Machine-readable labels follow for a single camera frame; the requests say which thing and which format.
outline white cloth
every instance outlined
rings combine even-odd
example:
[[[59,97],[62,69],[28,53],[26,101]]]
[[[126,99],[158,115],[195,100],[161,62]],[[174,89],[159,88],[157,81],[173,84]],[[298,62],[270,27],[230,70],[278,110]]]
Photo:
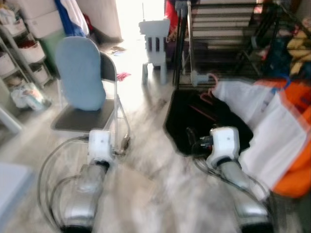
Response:
[[[77,1],[76,0],[61,0],[61,3],[66,8],[71,22],[79,26],[85,35],[88,35],[89,34],[88,26],[77,4]]]
[[[253,131],[250,148],[243,151],[243,170],[273,189],[299,156],[307,133],[275,94],[262,112],[271,88],[240,81],[219,82],[214,95],[226,102]]]

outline white plastic chair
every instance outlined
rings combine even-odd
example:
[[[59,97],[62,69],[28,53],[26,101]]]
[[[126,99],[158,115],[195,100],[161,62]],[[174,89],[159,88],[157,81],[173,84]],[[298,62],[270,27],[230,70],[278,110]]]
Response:
[[[165,43],[169,33],[170,20],[143,21],[139,24],[140,33],[145,35],[147,59],[142,64],[142,83],[146,84],[148,79],[147,65],[152,63],[154,66],[161,66],[160,82],[167,83],[166,77],[166,54]]]

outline plastic bag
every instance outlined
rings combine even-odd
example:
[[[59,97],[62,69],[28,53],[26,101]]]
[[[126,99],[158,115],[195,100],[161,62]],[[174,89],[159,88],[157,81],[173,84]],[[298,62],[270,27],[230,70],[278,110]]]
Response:
[[[51,101],[33,83],[15,87],[11,97],[18,108],[30,107],[34,111],[41,111],[51,105]]]
[[[244,171],[273,190],[304,149],[308,131],[279,93],[269,96],[272,89],[238,81],[219,82],[214,95],[254,133],[250,148],[240,156]],[[293,190],[288,191],[287,195],[295,195]]]

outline blue cloth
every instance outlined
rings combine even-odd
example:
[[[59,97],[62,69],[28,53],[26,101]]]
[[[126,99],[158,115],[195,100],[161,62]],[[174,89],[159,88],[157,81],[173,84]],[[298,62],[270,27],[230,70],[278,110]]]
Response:
[[[56,48],[55,62],[69,104],[85,111],[99,110],[106,93],[96,45],[80,36],[64,38]]]
[[[76,25],[74,22],[70,20],[67,9],[61,3],[61,0],[55,0],[55,4],[57,6],[60,18],[63,23],[64,31],[66,36],[83,36],[85,37],[85,33],[82,28]]]
[[[289,76],[292,56],[287,51],[287,44],[291,39],[291,36],[276,38],[266,60],[267,64],[266,70],[263,72],[264,75],[277,77],[282,74]]]

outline white storage bin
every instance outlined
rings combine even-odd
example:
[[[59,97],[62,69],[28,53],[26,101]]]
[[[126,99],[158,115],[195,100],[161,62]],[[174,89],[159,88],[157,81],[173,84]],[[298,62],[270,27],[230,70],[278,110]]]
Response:
[[[37,18],[57,10],[54,0],[7,0],[20,6],[24,19]]]
[[[25,21],[35,38],[43,38],[56,31],[63,30],[62,20],[58,11],[53,11],[37,18]]]
[[[5,24],[4,27],[9,30],[12,36],[16,36],[26,30],[24,21],[22,19],[16,21],[15,24]]]
[[[45,57],[39,41],[35,41],[35,44],[29,48],[19,48],[19,51],[29,64],[36,63]]]
[[[5,52],[0,52],[0,75],[5,75],[15,69],[10,56]]]
[[[34,68],[34,75],[39,83],[45,83],[48,79],[50,79],[43,65]]]

